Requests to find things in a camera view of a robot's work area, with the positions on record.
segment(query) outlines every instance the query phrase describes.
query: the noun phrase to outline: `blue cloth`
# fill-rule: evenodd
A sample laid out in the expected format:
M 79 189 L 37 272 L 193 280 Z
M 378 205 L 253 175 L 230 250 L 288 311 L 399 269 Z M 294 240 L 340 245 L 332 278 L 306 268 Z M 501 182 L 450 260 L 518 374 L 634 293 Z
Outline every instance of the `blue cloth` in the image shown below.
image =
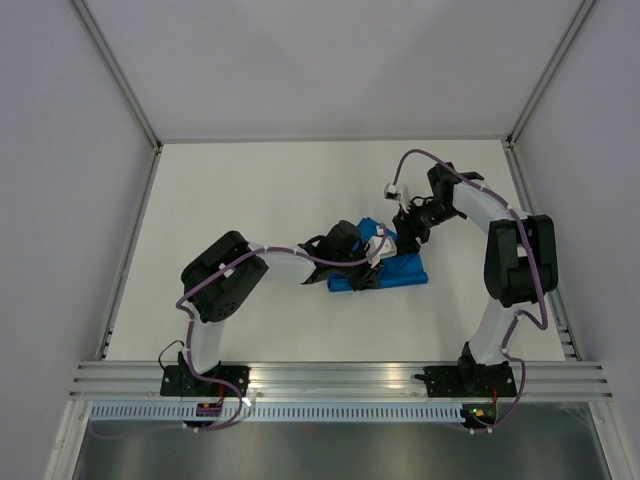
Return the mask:
M 376 234 L 378 222 L 365 217 L 358 224 L 362 241 L 365 243 Z M 397 235 L 391 230 L 387 231 L 395 241 Z M 404 287 L 407 285 L 420 285 L 427 283 L 429 277 L 422 266 L 422 259 L 418 253 L 410 253 L 382 260 L 382 269 L 379 273 L 380 288 Z M 327 279 L 327 287 L 330 292 L 352 291 L 347 277 L 332 274 Z

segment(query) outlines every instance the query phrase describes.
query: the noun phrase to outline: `metal grate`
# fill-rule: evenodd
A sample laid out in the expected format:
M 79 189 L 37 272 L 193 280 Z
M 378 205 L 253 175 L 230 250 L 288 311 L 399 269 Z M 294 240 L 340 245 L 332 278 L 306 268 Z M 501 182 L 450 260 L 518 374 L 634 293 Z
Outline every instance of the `metal grate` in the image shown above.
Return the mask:
M 235 412 L 235 400 L 225 402 L 220 420 Z M 196 415 L 196 402 L 94 402 L 91 420 L 206 420 Z M 429 403 L 263 403 L 244 407 L 241 419 L 255 422 L 462 422 L 462 404 Z

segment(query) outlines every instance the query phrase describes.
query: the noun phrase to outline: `metal frame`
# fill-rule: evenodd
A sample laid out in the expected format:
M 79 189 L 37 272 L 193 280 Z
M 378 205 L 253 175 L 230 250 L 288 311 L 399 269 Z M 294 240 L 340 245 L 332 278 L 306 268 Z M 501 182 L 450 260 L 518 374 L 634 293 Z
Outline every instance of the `metal frame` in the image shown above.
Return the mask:
M 153 185 L 162 142 L 149 123 L 85 0 L 68 1 L 107 70 L 115 80 L 134 120 L 154 150 L 154 159 L 150 165 L 137 214 L 128 235 L 120 273 L 111 293 L 110 308 L 105 320 L 105 333 L 97 357 L 103 358 Z M 522 161 L 516 153 L 515 143 L 596 3 L 597 0 L 581 1 L 518 115 L 513 128 L 501 140 L 520 203 L 531 212 L 537 210 L 535 200 L 527 185 L 526 175 Z M 601 365 L 598 362 L 576 361 L 581 360 L 581 357 L 573 341 L 574 337 L 561 288 L 550 296 L 550 303 L 565 356 L 567 360 L 574 361 L 527 363 L 527 383 L 522 401 L 589 403 L 595 429 L 605 452 L 612 477 L 614 479 L 639 478 L 636 473 L 637 468 L 631 461 L 633 457 L 628 453 L 628 449 L 625 448 L 626 444 L 622 440 L 624 436 L 620 433 L 620 423 L 615 420 L 612 393 Z M 426 396 L 424 385 L 414 380 L 413 375 L 420 373 L 422 367 L 434 364 L 446 365 L 449 363 L 249 363 L 251 367 L 249 397 L 265 408 L 292 404 L 319 405 L 322 402 L 331 402 L 334 405 L 371 404 L 378 406 L 378 408 L 385 406 L 390 408 L 397 405 L 424 406 L 435 401 Z M 516 381 L 519 381 L 520 365 L 516 363 L 512 367 Z M 154 362 L 94 361 L 81 363 L 70 388 L 70 402 L 56 440 L 46 478 L 71 478 L 88 417 L 92 413 L 99 416 L 98 411 L 105 412 L 105 410 L 96 410 L 96 408 L 116 405 L 111 402 L 118 402 L 117 405 L 120 406 L 137 402 L 136 405 L 154 408 L 166 407 L 171 405 L 171 402 L 175 403 L 175 399 L 159 397 L 161 381 L 161 371 Z M 449 401 L 451 405 L 458 405 L 461 402 L 481 402 L 486 399 L 452 398 Z M 509 402 L 511 400 L 500 399 L 500 401 Z M 118 412 L 125 411 L 122 409 L 109 410 L 109 413 L 117 416 Z M 133 413 L 133 415 L 135 418 L 142 417 L 137 413 Z

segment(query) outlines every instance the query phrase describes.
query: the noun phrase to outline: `robotic arm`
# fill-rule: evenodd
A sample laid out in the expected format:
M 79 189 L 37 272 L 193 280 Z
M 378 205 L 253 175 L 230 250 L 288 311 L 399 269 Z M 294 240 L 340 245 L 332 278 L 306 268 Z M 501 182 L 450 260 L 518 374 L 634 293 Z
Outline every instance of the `robotic arm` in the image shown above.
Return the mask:
M 215 374 L 226 319 L 267 272 L 300 284 L 325 281 L 339 273 L 354 290 L 372 288 L 372 280 L 383 268 L 382 259 L 418 252 L 429 240 L 431 228 L 459 216 L 471 219 L 487 235 L 484 281 L 491 298 L 457 367 L 466 393 L 483 396 L 482 385 L 503 375 L 505 368 L 510 373 L 502 347 L 516 312 L 557 285 L 553 222 L 546 215 L 512 209 L 479 174 L 458 173 L 450 163 L 438 160 L 427 177 L 431 197 L 411 199 L 407 188 L 395 183 L 385 188 L 385 197 L 400 205 L 393 218 L 395 242 L 381 228 L 364 243 L 358 228 L 342 220 L 326 236 L 294 248 L 261 247 L 232 231 L 203 252 L 181 275 L 185 295 L 179 301 L 179 305 L 190 302 L 196 312 L 190 346 L 195 372 Z

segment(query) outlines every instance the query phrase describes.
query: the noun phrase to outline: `blue fabric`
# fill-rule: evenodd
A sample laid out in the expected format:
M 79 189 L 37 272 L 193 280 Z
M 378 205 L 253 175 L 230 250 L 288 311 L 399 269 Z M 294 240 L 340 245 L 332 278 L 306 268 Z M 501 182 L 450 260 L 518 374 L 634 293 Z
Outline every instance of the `blue fabric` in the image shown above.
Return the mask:
M 368 242 L 376 234 L 378 222 L 372 218 L 365 217 L 358 224 L 362 234 L 362 240 Z M 388 230 L 389 235 L 395 241 L 397 235 Z M 418 253 L 401 255 L 382 260 L 382 270 L 380 270 L 380 288 L 404 287 L 407 285 L 420 285 L 427 283 L 429 277 L 422 266 L 422 259 Z M 333 274 L 327 279 L 327 287 L 330 292 L 352 291 L 347 277 Z

